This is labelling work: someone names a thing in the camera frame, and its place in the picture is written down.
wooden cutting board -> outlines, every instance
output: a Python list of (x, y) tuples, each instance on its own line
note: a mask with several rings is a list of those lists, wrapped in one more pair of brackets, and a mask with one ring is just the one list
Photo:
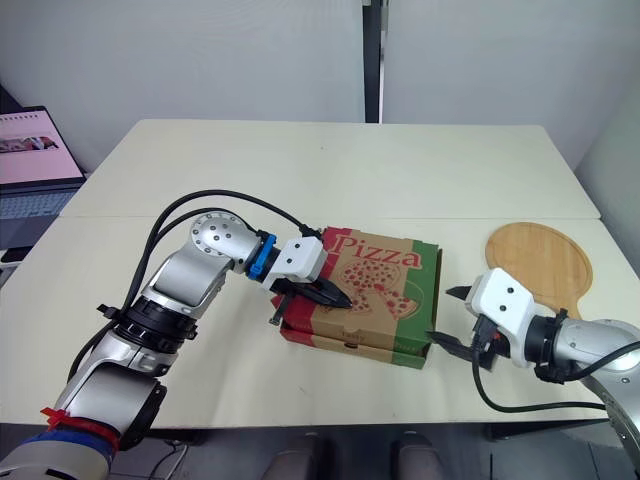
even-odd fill
[(563, 233), (538, 223), (510, 223), (491, 235), (485, 256), (490, 268), (509, 272), (537, 303), (581, 318), (578, 300), (589, 290), (593, 271), (584, 251)]

red text pizza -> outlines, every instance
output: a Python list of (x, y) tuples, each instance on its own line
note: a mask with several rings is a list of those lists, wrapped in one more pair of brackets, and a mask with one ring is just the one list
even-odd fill
[(399, 250), (389, 250), (367, 245), (365, 240), (356, 240), (346, 235), (336, 235), (337, 241), (329, 253), (341, 254), (345, 249), (354, 257), (377, 260), (379, 262), (392, 263), (394, 265), (404, 265), (409, 268), (421, 269), (421, 257), (415, 252), (401, 252)]

black cable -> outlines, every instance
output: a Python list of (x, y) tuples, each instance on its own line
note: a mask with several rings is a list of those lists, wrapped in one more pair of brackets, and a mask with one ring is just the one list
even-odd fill
[[(133, 274), (131, 284), (129, 285), (129, 290), (127, 291), (127, 296), (125, 297), (125, 301), (122, 305), (122, 308), (120, 308), (120, 312), (126, 312), (129, 308), (131, 308), (131, 305), (133, 304), (133, 301), (135, 300), (135, 297), (137, 296), (138, 291), (140, 290), (140, 286), (142, 285), (142, 280), (144, 279), (144, 274), (147, 270), (147, 265), (149, 264), (149, 258), (151, 257), (151, 253), (155, 248), (155, 246), (157, 245), (157, 243), (176, 225), (186, 220), (187, 218), (190, 218), (193, 215), (198, 214), (194, 212), (206, 213), (207, 211), (210, 211), (212, 209), (192, 210), (191, 212), (181, 215), (177, 219), (173, 220), (169, 225), (167, 225), (165, 228), (161, 230), (162, 225), (167, 220), (169, 215), (171, 215), (171, 213), (173, 213), (173, 211), (176, 210), (178, 207), (180, 207), (181, 205), (191, 200), (195, 200), (196, 198), (202, 198), (202, 197), (210, 197), (210, 196), (226, 196), (226, 197), (232, 197), (232, 198), (239, 198), (241, 200), (254, 203), (289, 220), (296, 227), (298, 227), (298, 229), (300, 230), (303, 236), (314, 235), (320, 238), (320, 234), (318, 231), (313, 230), (308, 225), (305, 225), (304, 223), (300, 222), (293, 215), (285, 212), (284, 210), (276, 207), (275, 205), (272, 205), (268, 202), (265, 202), (264, 200), (253, 197), (251, 195), (247, 195), (245, 193), (240, 193), (240, 192), (234, 192), (232, 190), (219, 190), (219, 189), (200, 190), (198, 192), (189, 193), (175, 200), (167, 208), (165, 208), (160, 214), (160, 216), (158, 216), (158, 218), (156, 219), (155, 223), (153, 224), (153, 227), (151, 227), (151, 231), (149, 232), (149, 235), (147, 237), (147, 241), (145, 243), (142, 256), (140, 258), (140, 261), (138, 262), (136, 271)], [(229, 212), (228, 210), (221, 209), (221, 208), (214, 208), (213, 210), (221, 210), (221, 211)], [(250, 227), (248, 224), (247, 224), (247, 228), (251, 229), (252, 231), (255, 231), (253, 230), (253, 227)], [(104, 337), (104, 335), (109, 330), (114, 328), (117, 324), (118, 324), (118, 319), (117, 318), (112, 319), (107, 325), (102, 327), (94, 336), (92, 336), (89, 339), (89, 341), (87, 341), (87, 343), (83, 345), (83, 347), (80, 349), (80, 351), (74, 358), (73, 363), (71, 364), (67, 381), (70, 381), (71, 378), (76, 374), (76, 372), (78, 371), (78, 368), (80, 367), (80, 363), (84, 359), (85, 355), (92, 348), (94, 348), (98, 344), (98, 342), (100, 342), (102, 337)]]
[(590, 402), (554, 402), (554, 403), (539, 403), (537, 405), (522, 405), (520, 407), (505, 407), (498, 405), (489, 398), (482, 386), (482, 380), (480, 378), (480, 352), (481, 349), (478, 346), (477, 337), (474, 338), (472, 343), (472, 356), (471, 356), (471, 371), (473, 372), (473, 381), (476, 384), (476, 389), (480, 394), (480, 397), (484, 402), (494, 410), (503, 413), (523, 413), (523, 412), (536, 412), (538, 410), (552, 410), (556, 408), (593, 408), (596, 410), (606, 410), (604, 405), (599, 403)]
[(107, 323), (104, 327), (102, 327), (100, 330), (98, 330), (93, 335), (93, 337), (91, 337), (87, 341), (87, 343), (85, 343), (82, 346), (80, 351), (77, 353), (76, 357), (73, 359), (73, 363), (71, 364), (71, 368), (69, 369), (69, 375), (67, 375), (67, 383), (76, 374), (76, 372), (78, 371), (78, 367), (80, 367), (80, 363), (82, 362), (82, 359), (84, 358), (84, 356), (87, 353), (89, 353), (89, 350), (91, 350), (93, 347), (95, 347), (98, 344), (98, 342), (100, 342), (100, 340), (102, 340), (102, 337), (104, 337), (109, 330), (114, 328), (118, 324), (118, 322), (119, 322), (119, 320), (117, 318), (113, 318), (113, 319), (109, 320), (109, 323)]
[(264, 200), (260, 200), (259, 198), (252, 197), (251, 195), (247, 195), (240, 192), (234, 192), (232, 190), (201, 190), (198, 192), (189, 193), (183, 197), (180, 197), (179, 199), (171, 203), (171, 205), (169, 205), (167, 208), (165, 208), (164, 211), (160, 214), (160, 216), (156, 220), (156, 222), (154, 223), (153, 227), (151, 228), (151, 232), (149, 232), (149, 236), (147, 238), (147, 243), (145, 244), (142, 257), (140, 258), (140, 262), (138, 263), (138, 267), (136, 268), (136, 272), (133, 276), (131, 286), (129, 287), (129, 291), (127, 292), (127, 296), (125, 298), (124, 304), (120, 309), (122, 312), (125, 312), (126, 310), (131, 308), (131, 305), (133, 304), (133, 301), (135, 300), (135, 297), (138, 294), (138, 290), (140, 290), (140, 285), (142, 284), (144, 272), (146, 271), (147, 264), (149, 263), (149, 257), (151, 256), (151, 251), (155, 246), (154, 244), (155, 238), (158, 232), (160, 231), (160, 227), (162, 227), (162, 224), (166, 221), (169, 215), (171, 215), (171, 213), (181, 205), (191, 200), (195, 200), (196, 198), (212, 197), (212, 196), (226, 196), (226, 197), (232, 197), (232, 198), (239, 198), (247, 202), (255, 203), (256, 205), (260, 205), (261, 207), (264, 207), (267, 210), (271, 210), (272, 212), (289, 220), (296, 227), (298, 227), (298, 229), (303, 235), (310, 235), (313, 233), (318, 234), (309, 226), (300, 222), (298, 219), (296, 219), (289, 213), (285, 212), (284, 210), (274, 205), (271, 205), (270, 203), (265, 202)]
[(162, 457), (160, 460), (158, 460), (158, 463), (156, 463), (153, 467), (153, 470), (151, 470), (151, 473), (149, 474), (149, 476), (147, 477), (147, 480), (151, 480), (153, 478), (153, 476), (156, 474), (156, 472), (158, 471), (158, 468), (160, 468), (160, 465), (162, 465), (162, 463), (169, 458), (171, 455), (175, 455), (176, 453), (178, 453), (178, 449), (176, 448), (175, 445), (171, 445), (171, 448), (173, 450), (171, 450), (169, 453), (167, 453), (164, 457)]
[(614, 350), (608, 355), (605, 355), (597, 362), (593, 362), (588, 367), (583, 368), (582, 370), (578, 370), (575, 373), (567, 375), (564, 379), (565, 382), (572, 382), (574, 380), (580, 380), (588, 375), (591, 375), (593, 372), (598, 370), (599, 368), (604, 367), (607, 363), (613, 362), (614, 360), (620, 358), (627, 353), (633, 352), (634, 350), (638, 350), (640, 348), (640, 342), (633, 342), (629, 345), (625, 345), (617, 350)]
[(172, 221), (171, 223), (168, 223), (167, 226), (164, 227), (162, 230), (160, 230), (158, 232), (158, 235), (156, 235), (156, 243), (155, 243), (155, 245), (157, 245), (160, 242), (160, 240), (162, 240), (162, 238), (167, 233), (169, 233), (171, 231), (172, 228), (177, 227), (179, 224), (181, 224), (185, 220), (188, 220), (191, 217), (195, 217), (196, 215), (202, 215), (202, 214), (208, 213), (208, 212), (225, 212), (225, 213), (228, 213), (230, 215), (233, 215), (234, 217), (236, 217), (241, 222), (244, 222), (245, 226), (250, 231), (252, 231), (253, 233), (256, 233), (256, 229), (255, 228), (253, 228), (251, 225), (249, 225), (247, 222), (245, 222), (244, 219), (240, 215), (238, 215), (236, 213), (233, 213), (231, 210), (226, 210), (224, 208), (216, 208), (216, 207), (198, 208), (196, 210), (191, 210), (190, 212), (187, 212), (184, 215), (180, 215), (174, 221)]

blue tape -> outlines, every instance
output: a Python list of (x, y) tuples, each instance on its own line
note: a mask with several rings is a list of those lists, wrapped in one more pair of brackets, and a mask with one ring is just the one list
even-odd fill
[(253, 262), (253, 265), (251, 265), (251, 268), (249, 269), (248, 277), (251, 280), (256, 280), (262, 273), (264, 264), (267, 261), (267, 257), (269, 256), (269, 252), (271, 251), (275, 243), (276, 236), (270, 233), (267, 237), (267, 240), (264, 242), (264, 245), (262, 246), (262, 250), (258, 254), (258, 258), (256, 258), (256, 261)]
[(85, 447), (93, 448), (98, 453), (102, 454), (102, 456), (109, 464), (109, 467), (111, 467), (111, 462), (113, 461), (113, 457), (116, 454), (111, 444), (106, 440), (96, 437), (95, 435), (84, 432), (75, 432), (73, 430), (51, 430), (50, 432), (44, 432), (40, 435), (36, 435), (35, 437), (31, 437), (22, 443), (24, 444), (44, 441), (76, 443), (78, 445), (84, 445)]

red cable tie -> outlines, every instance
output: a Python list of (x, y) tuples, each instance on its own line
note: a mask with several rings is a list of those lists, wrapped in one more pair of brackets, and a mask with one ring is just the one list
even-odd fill
[(107, 440), (115, 451), (118, 451), (119, 449), (118, 436), (110, 428), (84, 418), (70, 417), (64, 410), (54, 410), (53, 408), (46, 407), (40, 410), (40, 412), (49, 417), (47, 419), (47, 423), (49, 424), (48, 432), (56, 428), (58, 425), (68, 425), (79, 430), (96, 434)]

